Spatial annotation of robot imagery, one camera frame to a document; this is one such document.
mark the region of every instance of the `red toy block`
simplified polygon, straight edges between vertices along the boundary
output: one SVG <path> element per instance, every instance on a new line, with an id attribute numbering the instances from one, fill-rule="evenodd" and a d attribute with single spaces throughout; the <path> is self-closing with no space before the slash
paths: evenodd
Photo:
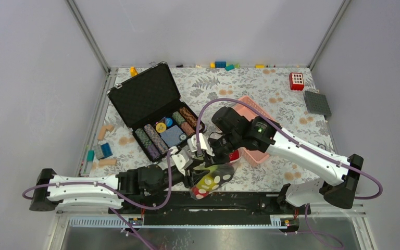
<path id="1" fill-rule="evenodd" d="M 290 73 L 289 84 L 291 85 L 291 90 L 303 90 L 304 89 L 303 74 L 295 72 Z"/>

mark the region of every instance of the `floral tablecloth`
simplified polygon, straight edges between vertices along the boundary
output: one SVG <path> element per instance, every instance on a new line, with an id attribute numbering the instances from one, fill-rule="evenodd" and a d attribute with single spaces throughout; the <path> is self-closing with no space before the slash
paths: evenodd
<path id="1" fill-rule="evenodd" d="M 289 87 L 289 73 L 301 72 L 305 79 L 304 90 L 315 91 L 315 84 L 308 68 L 240 68 L 231 71 L 218 68 L 172 68 L 171 72 L 182 100 L 197 114 L 210 100 L 219 97 L 238 99 L 243 95 L 248 95 L 277 122 L 298 137 L 325 147 L 328 151 L 333 151 L 324 116 L 308 114 L 303 92 L 291 91 Z M 130 78 L 129 68 L 121 68 L 118 71 L 116 83 L 128 78 Z M 215 128 L 211 117 L 219 105 L 211 105 L 203 115 L 202 121 L 208 128 L 207 135 Z M 114 131 L 108 132 L 100 143 L 110 144 L 112 158 L 117 159 L 117 165 L 99 167 L 95 159 L 90 176 L 106 176 L 151 163 L 111 103 L 108 105 L 104 124 L 115 126 Z M 166 160 L 160 165 L 165 167 Z M 237 165 L 239 168 L 233 180 L 222 187 L 222 190 L 278 191 L 283 184 L 299 184 L 317 177 L 301 166 L 278 156 L 271 156 L 257 167 L 252 167 L 244 158 Z M 178 184 L 174 190 L 182 191 L 186 188 Z"/>

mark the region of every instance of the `yellow lego brick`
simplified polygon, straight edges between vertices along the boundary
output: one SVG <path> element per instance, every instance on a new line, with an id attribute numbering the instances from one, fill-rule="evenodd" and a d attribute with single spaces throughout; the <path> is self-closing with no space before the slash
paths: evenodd
<path id="1" fill-rule="evenodd" d="M 131 77 L 137 76 L 137 70 L 134 67 L 131 67 L 130 72 L 131 72 Z"/>

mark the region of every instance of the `gray baseplate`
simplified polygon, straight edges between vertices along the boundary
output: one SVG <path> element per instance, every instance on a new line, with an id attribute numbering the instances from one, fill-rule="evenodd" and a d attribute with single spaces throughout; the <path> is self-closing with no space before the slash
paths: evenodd
<path id="1" fill-rule="evenodd" d="M 304 92 L 304 101 L 309 113 L 325 115 L 327 117 L 332 115 L 325 95 L 306 90 Z"/>

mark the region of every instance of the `wooden block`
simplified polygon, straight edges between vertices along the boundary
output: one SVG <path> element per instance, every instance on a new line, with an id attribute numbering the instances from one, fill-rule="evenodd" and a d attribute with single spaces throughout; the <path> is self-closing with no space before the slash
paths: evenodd
<path id="1" fill-rule="evenodd" d="M 97 136 L 97 139 L 99 141 L 103 140 L 105 138 L 105 134 L 106 134 L 106 127 L 102 126 L 101 130 L 99 131 L 99 135 Z"/>
<path id="2" fill-rule="evenodd" d="M 99 166 L 115 166 L 117 159 L 103 159 L 99 161 Z"/>
<path id="3" fill-rule="evenodd" d="M 106 125 L 106 130 L 108 130 L 109 132 L 112 132 L 114 130 L 114 125 L 110 124 L 110 125 Z"/>
<path id="4" fill-rule="evenodd" d="M 105 125 L 101 127 L 101 130 L 99 131 L 99 135 L 97 136 L 97 139 L 99 141 L 103 140 L 105 138 L 106 131 L 112 132 L 114 130 L 114 126 L 112 124 L 110 125 Z"/>

